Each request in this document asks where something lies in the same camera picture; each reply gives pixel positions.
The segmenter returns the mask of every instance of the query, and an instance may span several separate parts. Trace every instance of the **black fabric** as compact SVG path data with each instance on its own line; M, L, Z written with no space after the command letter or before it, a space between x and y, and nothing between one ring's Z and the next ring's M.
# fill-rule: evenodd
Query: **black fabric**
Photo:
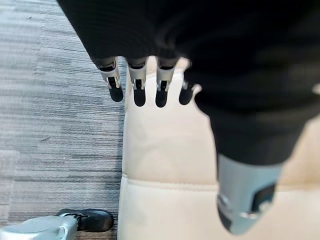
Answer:
M58 0L93 62L187 57L220 154L285 161L320 112L317 0Z

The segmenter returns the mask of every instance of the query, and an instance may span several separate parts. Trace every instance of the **black fingertip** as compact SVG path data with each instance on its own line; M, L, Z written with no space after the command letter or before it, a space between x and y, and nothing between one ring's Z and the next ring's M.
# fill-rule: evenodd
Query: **black fingertip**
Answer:
M109 88L110 96L113 101L120 102L124 98L124 93L121 87Z
M146 91L144 89L133 90L133 99L135 105L142 107L146 103Z
M187 105L193 96L193 91L191 89L181 89L180 95L179 95L179 102L182 105Z
M163 108L167 103L168 92L161 90L157 91L155 95L155 104L159 108Z

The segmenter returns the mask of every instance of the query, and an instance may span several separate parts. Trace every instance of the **robotic finger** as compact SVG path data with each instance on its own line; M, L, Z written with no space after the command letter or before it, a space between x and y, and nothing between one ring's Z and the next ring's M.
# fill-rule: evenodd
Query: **robotic finger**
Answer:
M157 58L155 104L163 108L167 103L168 90L178 58Z
M100 70L103 80L108 84L112 100L120 102L124 98L124 93L121 87L117 58L106 58L101 65L97 65L97 68Z
M133 87L135 105L142 107L146 103L147 57L139 59L127 58L129 74Z
M179 95L179 102L182 105L187 105L194 94L195 85L192 83L187 82L186 80L183 80L182 82L182 88Z

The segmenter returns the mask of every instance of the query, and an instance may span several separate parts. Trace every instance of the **floor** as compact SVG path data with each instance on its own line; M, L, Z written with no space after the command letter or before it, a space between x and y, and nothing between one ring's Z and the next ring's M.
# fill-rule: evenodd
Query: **floor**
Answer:
M106 209L117 223L125 104L54 0L0 1L0 84L0 226L62 208Z

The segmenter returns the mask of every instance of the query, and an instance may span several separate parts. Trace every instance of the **striped carpet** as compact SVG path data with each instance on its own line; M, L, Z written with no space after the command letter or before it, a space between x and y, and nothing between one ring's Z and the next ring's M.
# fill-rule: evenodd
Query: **striped carpet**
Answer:
M0 225L62 208L117 223L124 109L54 0L0 1Z

